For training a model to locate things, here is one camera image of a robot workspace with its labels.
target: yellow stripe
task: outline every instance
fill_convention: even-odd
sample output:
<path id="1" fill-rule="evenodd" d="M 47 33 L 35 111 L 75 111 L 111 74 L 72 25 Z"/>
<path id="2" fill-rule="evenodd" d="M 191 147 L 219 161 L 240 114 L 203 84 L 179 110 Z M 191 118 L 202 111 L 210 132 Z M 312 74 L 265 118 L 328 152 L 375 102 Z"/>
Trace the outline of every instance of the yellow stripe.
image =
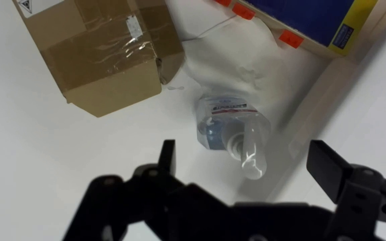
<path id="1" fill-rule="evenodd" d="M 349 11 L 347 12 L 341 24 L 339 25 L 336 35 L 333 36 L 333 39 L 331 40 L 331 44 L 328 45 L 328 48 L 331 51 L 337 52 L 340 55 L 347 55 L 349 52 L 349 49 L 352 48 L 352 45 L 358 37 L 358 33 L 360 32 L 362 27 L 364 25 L 370 12 L 376 5 L 376 1 L 378 0 L 353 0 Z M 353 32 L 352 32 L 351 37 L 348 39 L 347 44 L 344 45 L 344 48 L 341 49 L 332 43 L 336 39 L 343 24 L 351 27 L 353 29 Z"/>

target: white table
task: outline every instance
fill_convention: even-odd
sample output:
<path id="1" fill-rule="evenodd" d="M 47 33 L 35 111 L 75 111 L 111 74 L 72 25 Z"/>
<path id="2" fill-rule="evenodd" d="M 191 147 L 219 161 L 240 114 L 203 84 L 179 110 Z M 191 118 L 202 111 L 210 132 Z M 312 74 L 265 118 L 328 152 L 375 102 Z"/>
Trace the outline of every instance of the white table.
<path id="1" fill-rule="evenodd" d="M 167 3 L 183 39 L 230 16 L 201 4 L 185 7 L 189 1 Z M 386 40 L 371 57 L 319 138 L 347 161 L 386 175 Z M 250 199 L 238 191 L 245 183 L 236 163 L 195 140 L 193 103 L 199 86 L 182 69 L 173 86 L 182 88 L 92 118 L 65 103 L 12 3 L 0 0 L 0 241 L 60 240 L 93 177 L 130 178 L 138 165 L 156 161 L 167 138 L 177 139 L 179 179 L 199 183 L 228 203 Z M 292 171 L 264 199 L 332 207 L 304 163 Z M 127 240 L 147 237 L 152 240 L 136 225 Z"/>

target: plastic bottle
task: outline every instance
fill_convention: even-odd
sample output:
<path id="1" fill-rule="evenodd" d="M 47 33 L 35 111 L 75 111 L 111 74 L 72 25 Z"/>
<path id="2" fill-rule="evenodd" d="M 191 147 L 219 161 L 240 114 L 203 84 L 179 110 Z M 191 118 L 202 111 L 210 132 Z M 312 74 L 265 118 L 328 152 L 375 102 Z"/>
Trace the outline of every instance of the plastic bottle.
<path id="1" fill-rule="evenodd" d="M 236 95 L 203 96 L 195 111 L 197 138 L 206 148 L 226 150 L 249 179 L 265 174 L 264 150 L 272 134 L 265 116 Z"/>

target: white surface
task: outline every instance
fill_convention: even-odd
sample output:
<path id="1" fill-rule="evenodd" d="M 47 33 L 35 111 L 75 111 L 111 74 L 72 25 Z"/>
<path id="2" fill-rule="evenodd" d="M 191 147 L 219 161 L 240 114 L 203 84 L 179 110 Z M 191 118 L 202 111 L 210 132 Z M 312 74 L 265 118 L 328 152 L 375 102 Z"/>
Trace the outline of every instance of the white surface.
<path id="1" fill-rule="evenodd" d="M 202 3 L 169 3 L 182 19 L 178 31 L 183 37 L 198 36 L 228 17 Z M 386 174 L 383 44 L 320 138 L 348 161 Z M 12 3 L 0 0 L 0 241 L 60 240 L 91 178 L 130 178 L 135 166 L 155 162 L 166 138 L 177 139 L 177 177 L 183 182 L 199 183 L 229 203 L 252 199 L 248 191 L 257 189 L 248 189 L 253 185 L 240 178 L 237 163 L 205 151 L 195 140 L 193 103 L 199 86 L 181 71 L 173 87 L 108 116 L 89 116 L 64 102 Z M 289 181 L 264 199 L 331 207 L 301 165 L 292 171 L 280 174 Z M 134 230 L 127 240 L 152 240 L 143 226 Z"/>

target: clear plastic bottle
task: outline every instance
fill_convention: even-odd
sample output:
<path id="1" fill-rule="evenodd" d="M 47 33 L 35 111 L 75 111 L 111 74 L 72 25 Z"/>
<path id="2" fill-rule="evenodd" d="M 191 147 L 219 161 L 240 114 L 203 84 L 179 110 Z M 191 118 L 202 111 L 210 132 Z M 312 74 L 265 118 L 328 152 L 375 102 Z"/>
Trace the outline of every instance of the clear plastic bottle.
<path id="1" fill-rule="evenodd" d="M 264 150 L 272 126 L 253 106 L 236 95 L 203 96 L 195 112 L 197 138 L 206 148 L 226 150 L 249 179 L 265 174 Z"/>

